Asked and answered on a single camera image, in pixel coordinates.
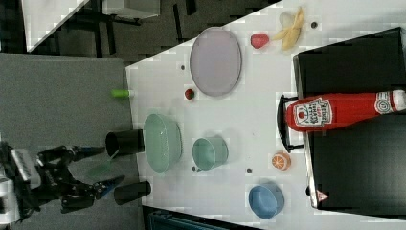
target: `floor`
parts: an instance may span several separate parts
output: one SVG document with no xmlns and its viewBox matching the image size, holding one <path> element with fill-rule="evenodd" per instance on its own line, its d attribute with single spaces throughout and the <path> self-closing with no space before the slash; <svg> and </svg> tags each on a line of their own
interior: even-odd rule
<svg viewBox="0 0 406 230">
<path fill-rule="evenodd" d="M 105 25 L 101 25 L 101 43 L 103 56 L 121 58 L 124 63 L 140 61 L 163 52 L 173 46 L 198 36 L 209 27 L 223 26 L 251 12 L 258 11 L 277 0 L 195 0 L 196 12 L 187 15 L 185 0 L 161 1 L 161 15 L 141 21 L 141 26 L 114 23 L 114 36 L 117 53 L 108 54 L 108 43 Z M 173 5 L 177 5 L 181 38 L 173 13 Z M 63 56 L 95 57 L 96 48 L 94 35 L 86 31 L 68 31 L 62 26 L 57 31 L 59 50 Z M 35 52 L 48 54 L 45 44 L 52 43 L 48 39 Z"/>
<path fill-rule="evenodd" d="M 119 59 L 0 54 L 2 140 L 27 150 L 33 162 L 39 152 L 61 145 L 105 146 L 109 131 L 132 128 L 129 100 L 109 94 L 125 87 L 123 69 Z M 108 158 L 103 152 L 72 162 L 69 170 L 89 185 L 119 175 L 125 176 L 120 186 L 138 181 L 135 155 L 113 160 L 107 172 L 98 170 Z M 92 207 L 63 215 L 61 201 L 52 200 L 12 229 L 144 229 L 139 200 L 119 206 L 113 192 Z"/>
</svg>

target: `blue bowl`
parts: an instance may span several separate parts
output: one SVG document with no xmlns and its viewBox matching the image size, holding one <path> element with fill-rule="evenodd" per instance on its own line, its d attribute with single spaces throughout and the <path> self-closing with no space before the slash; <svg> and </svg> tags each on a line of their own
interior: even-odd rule
<svg viewBox="0 0 406 230">
<path fill-rule="evenodd" d="M 261 219 L 270 219 L 284 205 L 283 194 L 274 184 L 262 184 L 251 189 L 248 196 L 251 209 Z"/>
</svg>

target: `green plate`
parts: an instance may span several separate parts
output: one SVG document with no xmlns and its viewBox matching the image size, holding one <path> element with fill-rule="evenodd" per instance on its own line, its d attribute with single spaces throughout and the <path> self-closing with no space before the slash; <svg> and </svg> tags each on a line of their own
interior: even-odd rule
<svg viewBox="0 0 406 230">
<path fill-rule="evenodd" d="M 151 114 L 144 125 L 148 164 L 156 172 L 170 169 L 182 154 L 178 125 L 161 114 Z"/>
</svg>

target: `red ketchup bottle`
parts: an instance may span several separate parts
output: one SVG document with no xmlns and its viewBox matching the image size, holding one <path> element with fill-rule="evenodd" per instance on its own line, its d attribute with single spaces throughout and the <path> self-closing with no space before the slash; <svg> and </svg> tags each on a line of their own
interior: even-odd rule
<svg viewBox="0 0 406 230">
<path fill-rule="evenodd" d="M 285 120 L 297 131 L 322 131 L 346 127 L 405 108 L 406 93 L 403 90 L 325 94 L 297 100 L 287 108 Z"/>
</svg>

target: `green object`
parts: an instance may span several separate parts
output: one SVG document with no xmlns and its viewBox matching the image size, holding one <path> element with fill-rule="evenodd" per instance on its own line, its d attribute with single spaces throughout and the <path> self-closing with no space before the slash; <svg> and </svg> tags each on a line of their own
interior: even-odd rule
<svg viewBox="0 0 406 230">
<path fill-rule="evenodd" d="M 228 158 L 228 148 L 220 137 L 200 138 L 193 144 L 193 160 L 203 170 L 211 170 L 223 165 Z"/>
<path fill-rule="evenodd" d="M 114 98 L 128 98 L 131 96 L 131 93 L 130 93 L 130 90 L 113 89 L 113 90 L 111 90 L 111 95 Z"/>
<path fill-rule="evenodd" d="M 87 171 L 86 172 L 87 177 L 98 180 L 99 176 L 102 176 L 105 173 L 108 173 L 111 170 L 111 161 L 118 153 L 119 153 L 119 151 L 117 150 L 112 156 L 110 156 L 110 158 L 108 158 L 108 160 L 106 162 L 99 164 L 98 166 Z"/>
<path fill-rule="evenodd" d="M 182 154 L 178 125 L 170 118 L 151 114 L 144 125 L 148 164 L 158 173 L 170 169 Z"/>
</svg>

